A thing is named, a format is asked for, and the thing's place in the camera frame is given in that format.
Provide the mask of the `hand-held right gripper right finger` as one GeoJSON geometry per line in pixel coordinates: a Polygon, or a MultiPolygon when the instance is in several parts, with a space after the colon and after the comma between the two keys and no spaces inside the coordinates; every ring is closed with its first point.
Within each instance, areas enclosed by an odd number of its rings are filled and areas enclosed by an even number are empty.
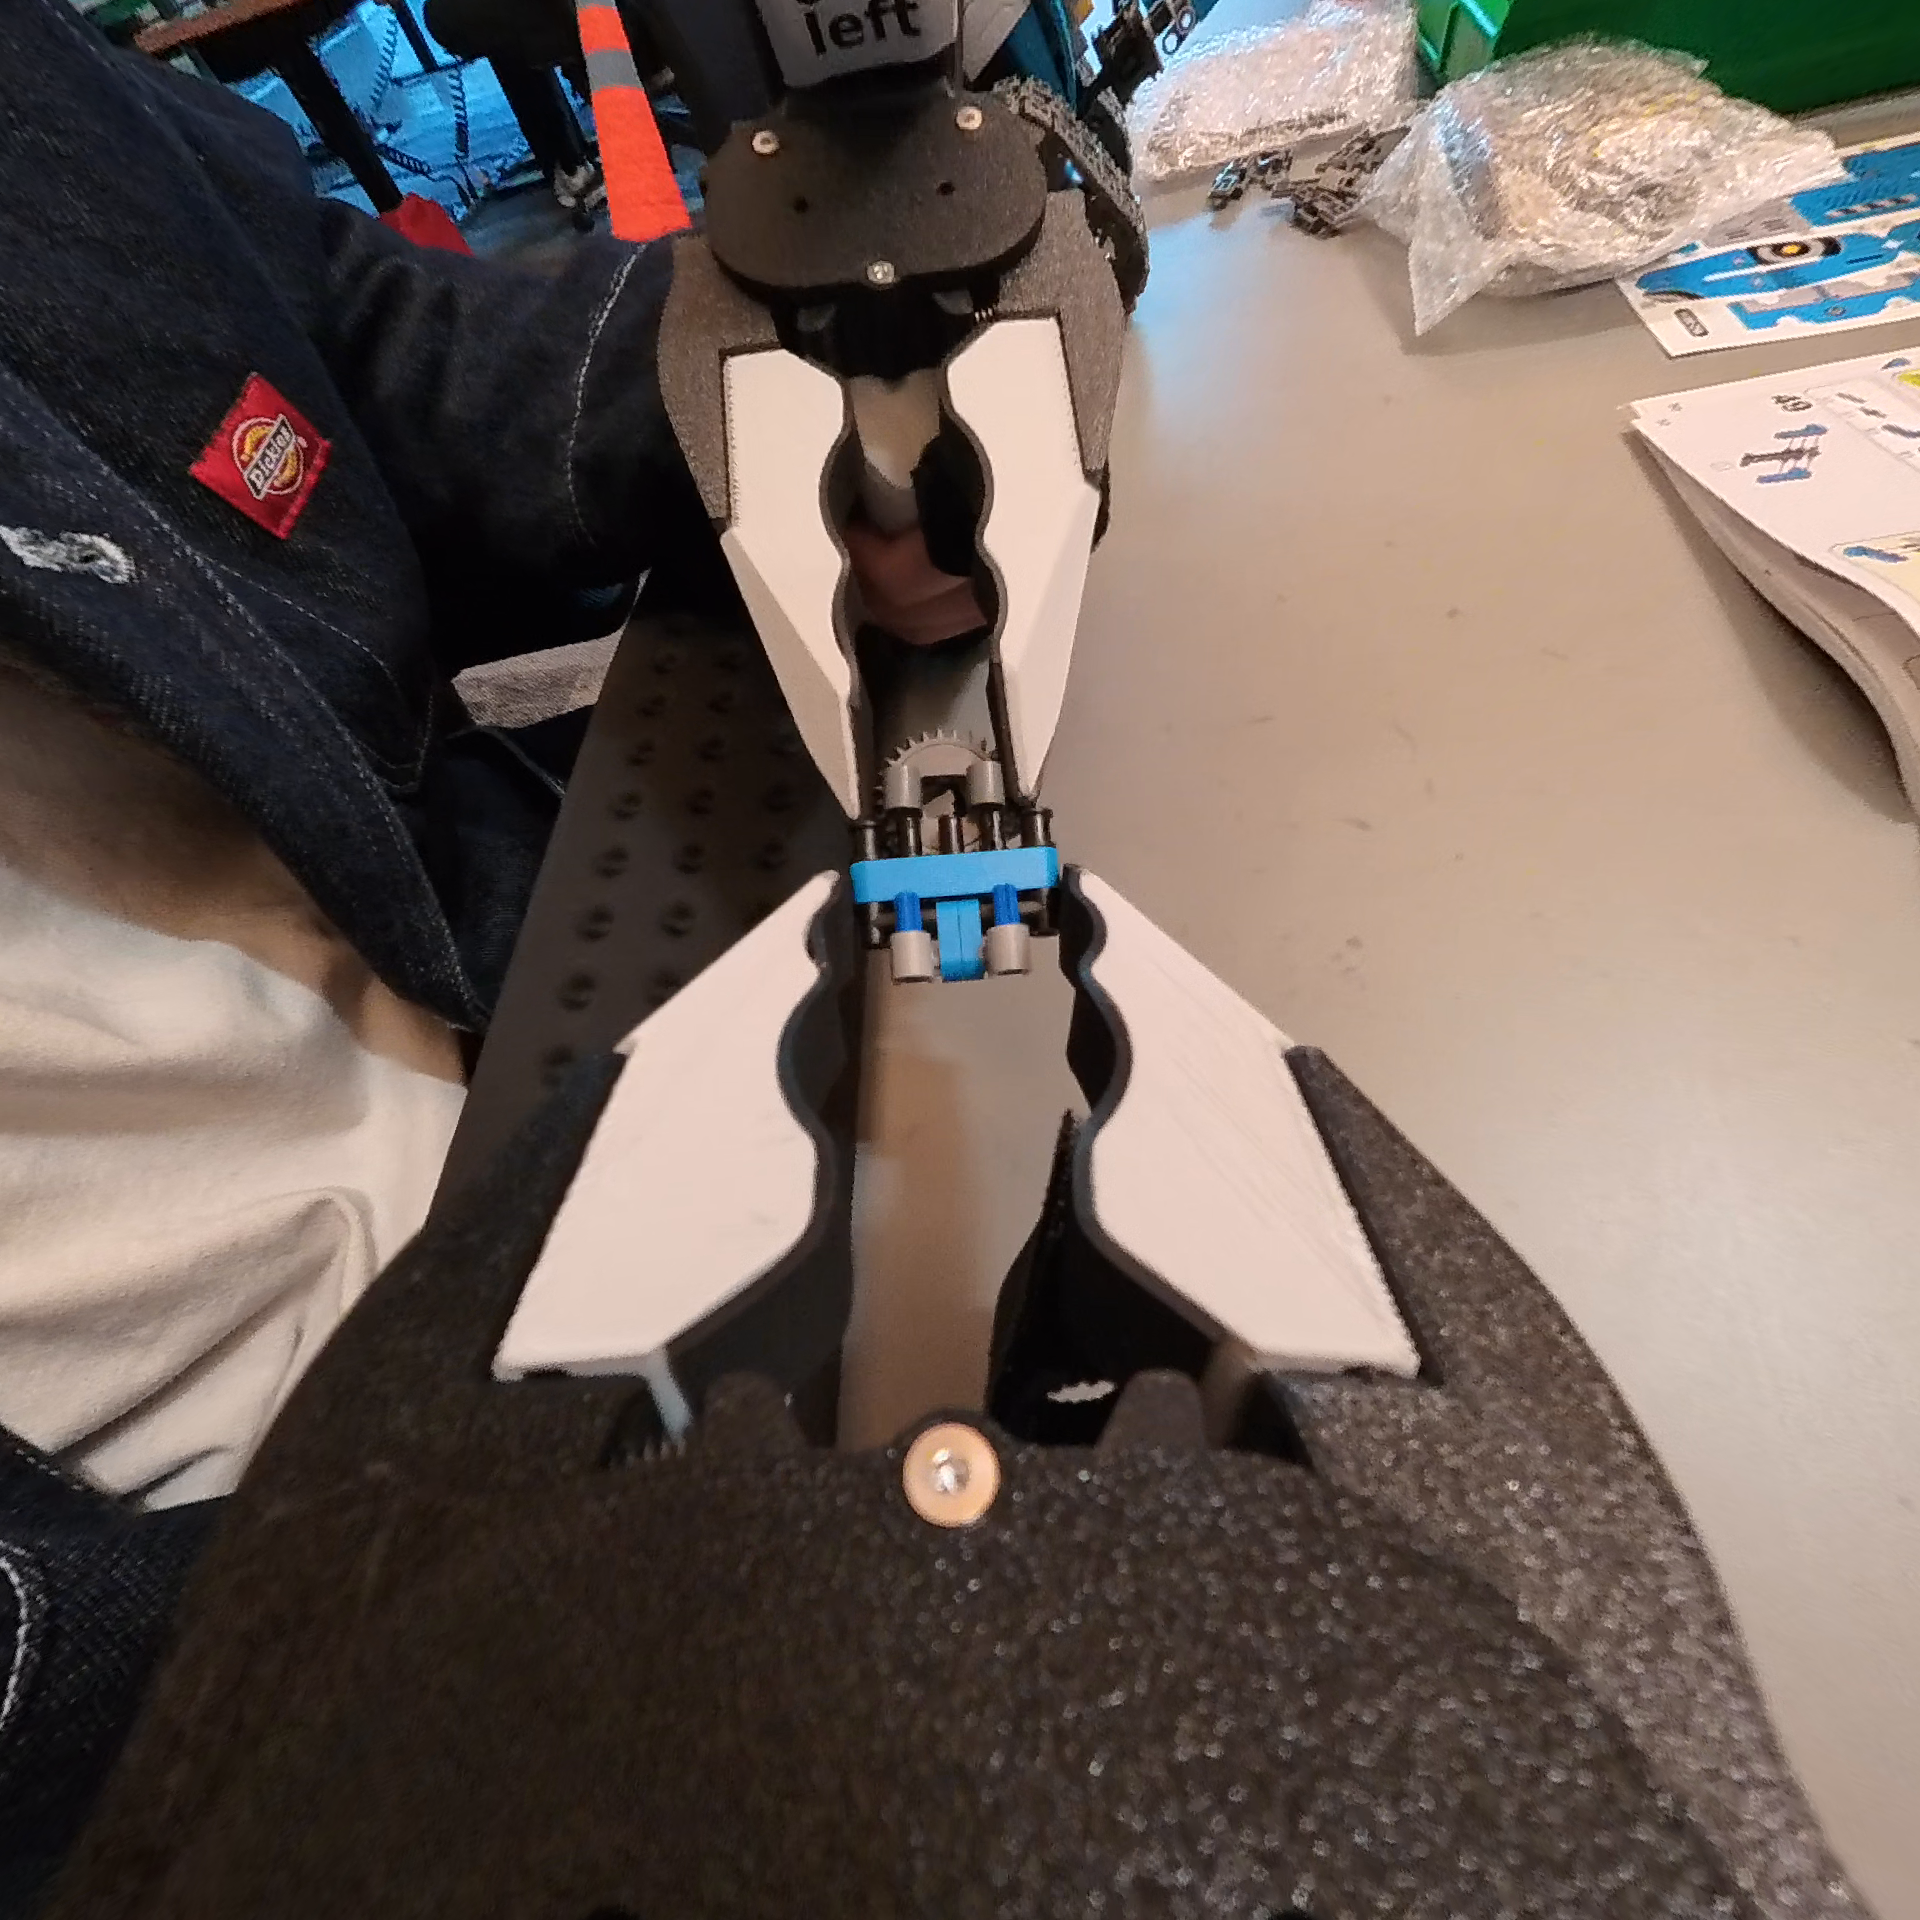
{"type": "Polygon", "coordinates": [[[1091,871],[1065,877],[1071,1197],[1129,1280],[1267,1371],[1414,1377],[1417,1347],[1289,1037],[1091,871]]]}

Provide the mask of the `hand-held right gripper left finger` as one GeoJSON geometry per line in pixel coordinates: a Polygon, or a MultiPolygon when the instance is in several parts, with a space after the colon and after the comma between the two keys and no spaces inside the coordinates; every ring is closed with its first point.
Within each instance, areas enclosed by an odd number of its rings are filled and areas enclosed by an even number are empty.
{"type": "Polygon", "coordinates": [[[497,1349],[565,1371],[805,1388],[851,1310],[858,950],[820,871],[618,1052],[623,1067],[497,1349]]]}

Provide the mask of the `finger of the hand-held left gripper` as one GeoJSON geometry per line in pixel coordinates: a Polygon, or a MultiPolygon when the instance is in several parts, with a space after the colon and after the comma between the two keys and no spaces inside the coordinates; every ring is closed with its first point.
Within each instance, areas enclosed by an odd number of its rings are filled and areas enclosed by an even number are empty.
{"type": "Polygon", "coordinates": [[[722,365],[727,528],[722,547],[802,744],[844,812],[861,812],[858,667],[847,651],[847,550],[831,528],[828,484],[851,439],[844,383],[764,348],[722,365]]]}
{"type": "Polygon", "coordinates": [[[962,350],[962,428],[985,473],[977,533],[998,597],[991,709],[1020,797],[1039,793],[1097,525],[1054,317],[998,319],[962,350]]]}

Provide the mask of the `black gear brick assembly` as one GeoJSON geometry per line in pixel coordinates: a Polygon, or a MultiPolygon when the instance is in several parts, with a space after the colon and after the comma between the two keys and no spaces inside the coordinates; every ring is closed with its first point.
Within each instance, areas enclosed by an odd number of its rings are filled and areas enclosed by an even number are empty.
{"type": "Polygon", "coordinates": [[[1049,812],[1012,799],[998,758],[972,736],[903,743],[852,840],[861,941],[886,952],[893,982],[1021,975],[1035,937],[1054,931],[1049,812]]]}

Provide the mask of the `person's left forearm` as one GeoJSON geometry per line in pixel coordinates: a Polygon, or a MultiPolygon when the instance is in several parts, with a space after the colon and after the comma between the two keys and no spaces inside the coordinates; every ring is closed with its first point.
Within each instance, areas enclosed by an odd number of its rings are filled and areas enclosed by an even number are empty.
{"type": "Polygon", "coordinates": [[[668,241],[538,271],[353,208],[321,229],[321,348],[422,563],[556,587],[718,563],[659,385],[668,241]]]}

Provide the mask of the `grey desk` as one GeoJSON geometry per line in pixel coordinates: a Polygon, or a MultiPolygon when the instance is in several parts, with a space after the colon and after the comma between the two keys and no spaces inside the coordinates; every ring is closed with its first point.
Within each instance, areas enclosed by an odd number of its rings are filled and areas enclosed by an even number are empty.
{"type": "Polygon", "coordinates": [[[1915,325],[1674,364],[1602,285],[1417,339],[1388,236],[1204,196],[1150,203],[1062,846],[1553,1284],[1915,1915],[1915,833],[1622,433],[1915,325]]]}

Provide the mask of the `person's left hand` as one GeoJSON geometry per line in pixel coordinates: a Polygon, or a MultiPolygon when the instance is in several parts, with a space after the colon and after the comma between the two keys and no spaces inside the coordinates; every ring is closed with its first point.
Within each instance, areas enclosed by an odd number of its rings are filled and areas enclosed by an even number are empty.
{"type": "Polygon", "coordinates": [[[972,577],[940,569],[919,520],[883,525],[854,507],[844,528],[865,617],[908,645],[930,646],[988,621],[972,577]]]}

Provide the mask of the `orange traffic cone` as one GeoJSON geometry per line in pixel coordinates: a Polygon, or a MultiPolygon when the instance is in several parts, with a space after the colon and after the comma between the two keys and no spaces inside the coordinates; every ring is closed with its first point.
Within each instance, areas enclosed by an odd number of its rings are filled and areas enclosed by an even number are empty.
{"type": "Polygon", "coordinates": [[[614,1],[578,1],[578,35],[614,237],[650,244],[691,229],[654,107],[614,1]]]}

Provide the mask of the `black studded mat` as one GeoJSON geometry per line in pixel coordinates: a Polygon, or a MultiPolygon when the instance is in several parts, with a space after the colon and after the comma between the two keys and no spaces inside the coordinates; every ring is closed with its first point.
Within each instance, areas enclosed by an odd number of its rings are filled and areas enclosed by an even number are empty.
{"type": "Polygon", "coordinates": [[[741,613],[638,613],[567,782],[435,1208],[570,1065],[611,1048],[847,854],[741,613]]]}

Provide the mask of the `clear plastic bag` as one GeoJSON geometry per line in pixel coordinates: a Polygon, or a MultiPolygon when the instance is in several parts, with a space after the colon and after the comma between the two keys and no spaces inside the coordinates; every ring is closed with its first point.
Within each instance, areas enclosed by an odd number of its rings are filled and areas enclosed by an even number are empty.
{"type": "Polygon", "coordinates": [[[1126,112],[1134,182],[1211,175],[1302,141],[1402,127],[1417,104],[1406,1],[1311,1],[1281,22],[1187,48],[1126,112]]]}
{"type": "Polygon", "coordinates": [[[1361,215],[1409,249],[1414,334],[1478,293],[1643,269],[1841,175],[1834,137],[1724,93],[1692,54],[1580,36],[1443,87],[1361,215]]]}

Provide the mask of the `person's white shirt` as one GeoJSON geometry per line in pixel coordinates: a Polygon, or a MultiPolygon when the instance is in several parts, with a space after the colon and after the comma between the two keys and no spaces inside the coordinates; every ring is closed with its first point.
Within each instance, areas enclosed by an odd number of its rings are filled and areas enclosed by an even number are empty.
{"type": "Polygon", "coordinates": [[[421,1227],[459,1045],[199,775],[11,665],[3,893],[5,1427],[220,1496],[421,1227]]]}

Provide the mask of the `person's denim jacket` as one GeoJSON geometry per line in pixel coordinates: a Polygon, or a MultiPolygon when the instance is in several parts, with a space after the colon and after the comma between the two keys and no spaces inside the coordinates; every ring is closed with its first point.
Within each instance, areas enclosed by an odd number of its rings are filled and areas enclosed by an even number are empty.
{"type": "MultiPolygon", "coordinates": [[[[349,206],[289,125],[68,5],[5,5],[3,113],[5,667],[199,775],[462,1048],[561,791],[450,684],[571,587],[422,563],[321,348],[321,215],[349,206]]],[[[150,1507],[5,1427],[5,1915],[223,1494],[150,1507]]]]}

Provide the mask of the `building instruction booklet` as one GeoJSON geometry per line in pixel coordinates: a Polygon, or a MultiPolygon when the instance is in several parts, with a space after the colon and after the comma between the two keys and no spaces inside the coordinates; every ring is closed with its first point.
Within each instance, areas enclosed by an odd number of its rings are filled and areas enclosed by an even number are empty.
{"type": "Polygon", "coordinates": [[[1915,350],[1646,397],[1628,413],[1718,550],[1874,705],[1915,808],[1915,350]]]}

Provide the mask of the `blue sticker sheet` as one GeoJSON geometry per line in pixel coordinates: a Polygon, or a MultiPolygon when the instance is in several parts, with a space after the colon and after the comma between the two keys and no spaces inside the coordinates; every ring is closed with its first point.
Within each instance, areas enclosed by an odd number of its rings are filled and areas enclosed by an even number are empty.
{"type": "Polygon", "coordinates": [[[1681,246],[1620,293],[1669,356],[1918,313],[1918,141],[1844,151],[1841,179],[1681,246]]]}

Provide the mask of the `green plastic bin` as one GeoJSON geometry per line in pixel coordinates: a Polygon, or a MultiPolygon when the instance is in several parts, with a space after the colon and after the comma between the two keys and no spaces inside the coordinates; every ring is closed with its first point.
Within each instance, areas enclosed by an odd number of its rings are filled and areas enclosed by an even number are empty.
{"type": "Polygon", "coordinates": [[[1915,1],[1420,1],[1414,21],[1441,81],[1601,36],[1702,59],[1724,91],[1775,112],[1918,87],[1915,1]]]}

